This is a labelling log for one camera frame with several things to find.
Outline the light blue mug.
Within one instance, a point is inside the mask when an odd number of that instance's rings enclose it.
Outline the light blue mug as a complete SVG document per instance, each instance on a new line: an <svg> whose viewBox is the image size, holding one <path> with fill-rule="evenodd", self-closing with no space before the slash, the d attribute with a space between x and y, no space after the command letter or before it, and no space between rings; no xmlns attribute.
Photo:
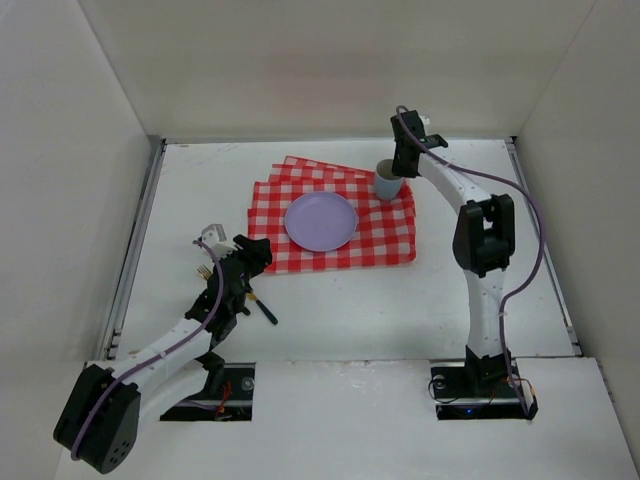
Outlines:
<svg viewBox="0 0 640 480"><path fill-rule="evenodd" d="M374 193L381 201L391 201L397 197L404 179L392 171L393 160L384 159L376 165L374 175Z"/></svg>

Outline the lilac round plate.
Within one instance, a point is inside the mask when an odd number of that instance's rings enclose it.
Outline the lilac round plate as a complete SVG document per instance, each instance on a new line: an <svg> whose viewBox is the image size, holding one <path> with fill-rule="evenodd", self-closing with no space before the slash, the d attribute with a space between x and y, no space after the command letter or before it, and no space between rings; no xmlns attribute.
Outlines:
<svg viewBox="0 0 640 480"><path fill-rule="evenodd" d="M344 197L325 191L300 196L284 216L289 238L311 252L329 252L346 245L358 223L355 208Z"/></svg>

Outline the red white checkered cloth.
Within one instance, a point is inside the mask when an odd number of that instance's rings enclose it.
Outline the red white checkered cloth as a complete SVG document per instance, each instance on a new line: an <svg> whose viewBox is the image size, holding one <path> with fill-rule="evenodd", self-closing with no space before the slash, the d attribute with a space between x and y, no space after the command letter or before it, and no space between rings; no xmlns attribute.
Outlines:
<svg viewBox="0 0 640 480"><path fill-rule="evenodd" d="M296 245L285 230L285 213L300 196L328 191L355 209L358 226L346 245L313 253ZM270 240L270 274L323 272L363 267L394 267L416 258L416 209L404 183L397 196L382 201L374 194L374 172L288 156L271 167L266 181L256 182L248 210L248 236Z"/></svg>

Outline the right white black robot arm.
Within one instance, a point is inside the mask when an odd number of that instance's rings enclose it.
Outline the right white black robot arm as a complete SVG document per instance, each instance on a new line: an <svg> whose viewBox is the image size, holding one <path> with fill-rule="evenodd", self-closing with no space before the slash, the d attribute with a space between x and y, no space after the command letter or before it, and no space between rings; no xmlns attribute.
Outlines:
<svg viewBox="0 0 640 480"><path fill-rule="evenodd" d="M515 206L507 195L485 191L481 173L438 159L417 111L396 111L390 119L394 175L428 180L457 214L452 251L463 270L469 297L470 329L459 387L469 396L492 393L508 374L504 339L504 280L515 251Z"/></svg>

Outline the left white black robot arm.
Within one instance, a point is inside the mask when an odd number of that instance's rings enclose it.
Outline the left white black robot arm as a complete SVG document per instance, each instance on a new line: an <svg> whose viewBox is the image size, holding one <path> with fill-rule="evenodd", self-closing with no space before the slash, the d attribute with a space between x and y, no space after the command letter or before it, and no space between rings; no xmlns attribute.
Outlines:
<svg viewBox="0 0 640 480"><path fill-rule="evenodd" d="M130 454L141 425L189 396L214 392L225 362L215 353L245 312L251 280L273 261L267 238L194 240L212 261L204 290L161 338L128 358L79 374L53 431L54 440L106 475Z"/></svg>

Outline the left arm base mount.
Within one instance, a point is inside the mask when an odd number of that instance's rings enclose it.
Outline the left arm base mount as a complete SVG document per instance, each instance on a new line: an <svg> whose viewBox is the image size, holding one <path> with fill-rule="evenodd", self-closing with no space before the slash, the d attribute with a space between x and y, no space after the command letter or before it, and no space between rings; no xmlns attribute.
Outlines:
<svg viewBox="0 0 640 480"><path fill-rule="evenodd" d="M160 421L251 421L256 364L226 363L213 352L197 361L208 373L203 388L169 409Z"/></svg>

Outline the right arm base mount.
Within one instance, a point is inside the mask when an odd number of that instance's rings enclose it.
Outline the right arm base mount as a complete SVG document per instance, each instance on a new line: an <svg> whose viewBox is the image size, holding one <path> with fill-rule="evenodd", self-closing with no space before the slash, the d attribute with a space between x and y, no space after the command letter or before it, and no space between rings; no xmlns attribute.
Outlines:
<svg viewBox="0 0 640 480"><path fill-rule="evenodd" d="M531 382L512 363L513 379L502 375L487 386L475 386L460 362L434 363L428 393L438 420L533 420L539 405Z"/></svg>

